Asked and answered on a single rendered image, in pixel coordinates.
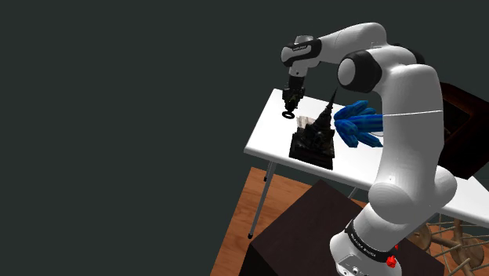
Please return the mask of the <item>wooden spoked chair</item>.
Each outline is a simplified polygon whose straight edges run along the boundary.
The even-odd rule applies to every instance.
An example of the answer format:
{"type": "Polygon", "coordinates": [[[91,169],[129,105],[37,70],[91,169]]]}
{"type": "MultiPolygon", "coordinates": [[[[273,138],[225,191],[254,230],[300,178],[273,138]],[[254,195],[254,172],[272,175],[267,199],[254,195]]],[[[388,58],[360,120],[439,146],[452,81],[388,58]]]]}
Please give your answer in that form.
{"type": "Polygon", "coordinates": [[[477,225],[459,219],[422,224],[407,239],[444,265],[444,276],[489,276],[489,234],[471,235],[477,225]]]}

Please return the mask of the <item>dark temple figure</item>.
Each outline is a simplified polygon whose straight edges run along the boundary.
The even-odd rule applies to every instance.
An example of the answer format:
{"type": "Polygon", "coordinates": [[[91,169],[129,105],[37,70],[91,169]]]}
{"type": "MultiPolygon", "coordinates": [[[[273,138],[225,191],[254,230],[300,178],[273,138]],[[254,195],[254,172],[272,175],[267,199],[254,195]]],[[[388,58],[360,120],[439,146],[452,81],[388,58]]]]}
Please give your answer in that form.
{"type": "Polygon", "coordinates": [[[335,158],[335,130],[331,128],[331,112],[337,90],[331,96],[326,108],[312,125],[299,129],[292,135],[289,157],[333,170],[335,158]]]}

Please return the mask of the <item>white table with metal legs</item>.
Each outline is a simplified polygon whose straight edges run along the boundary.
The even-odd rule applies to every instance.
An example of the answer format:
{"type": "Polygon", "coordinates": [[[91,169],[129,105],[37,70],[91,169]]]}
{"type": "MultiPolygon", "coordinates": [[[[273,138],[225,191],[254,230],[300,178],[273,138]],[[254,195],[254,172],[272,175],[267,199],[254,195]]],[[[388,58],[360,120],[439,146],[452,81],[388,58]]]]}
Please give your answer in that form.
{"type": "MultiPolygon", "coordinates": [[[[297,130],[295,119],[286,119],[282,91],[274,89],[263,108],[244,153],[268,162],[298,169],[306,173],[369,190],[375,182],[382,155],[381,147],[360,144],[345,145],[339,134],[334,135],[333,169],[324,169],[289,157],[292,135],[297,130]]],[[[440,213],[489,229],[489,191],[475,178],[457,178],[457,191],[440,213]]]]}

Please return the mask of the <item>dark robot stand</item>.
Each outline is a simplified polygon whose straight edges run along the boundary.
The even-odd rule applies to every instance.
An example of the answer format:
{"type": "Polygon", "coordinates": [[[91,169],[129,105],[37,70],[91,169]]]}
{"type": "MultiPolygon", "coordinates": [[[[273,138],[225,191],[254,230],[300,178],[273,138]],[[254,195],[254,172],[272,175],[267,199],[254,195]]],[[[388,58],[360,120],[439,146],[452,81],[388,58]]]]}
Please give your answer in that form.
{"type": "Polygon", "coordinates": [[[444,265],[406,239],[410,229],[373,216],[320,180],[253,239],[238,276],[343,276],[334,258],[355,248],[352,223],[370,247],[393,250],[401,276],[444,276],[444,265]]]}

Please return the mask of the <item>dark brown wooden box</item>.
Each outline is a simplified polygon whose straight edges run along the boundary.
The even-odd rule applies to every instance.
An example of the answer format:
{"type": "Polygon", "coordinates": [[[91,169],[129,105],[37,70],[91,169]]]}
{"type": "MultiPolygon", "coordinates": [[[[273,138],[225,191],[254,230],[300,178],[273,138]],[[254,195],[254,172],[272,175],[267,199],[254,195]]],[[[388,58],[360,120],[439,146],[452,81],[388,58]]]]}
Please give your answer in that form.
{"type": "Polygon", "coordinates": [[[467,180],[489,162],[489,102],[442,82],[444,149],[438,164],[467,180]]]}

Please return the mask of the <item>blue cactus-shaped figure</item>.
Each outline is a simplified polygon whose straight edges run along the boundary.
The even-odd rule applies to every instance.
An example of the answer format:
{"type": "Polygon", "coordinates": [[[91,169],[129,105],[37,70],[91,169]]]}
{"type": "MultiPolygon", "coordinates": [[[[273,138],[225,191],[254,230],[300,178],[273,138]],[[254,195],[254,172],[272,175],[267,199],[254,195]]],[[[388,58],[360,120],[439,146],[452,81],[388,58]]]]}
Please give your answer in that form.
{"type": "Polygon", "coordinates": [[[334,115],[335,129],[342,141],[350,148],[359,143],[369,147],[383,147],[373,135],[383,131],[383,115],[368,107],[367,100],[359,100],[343,107],[334,115]]]}

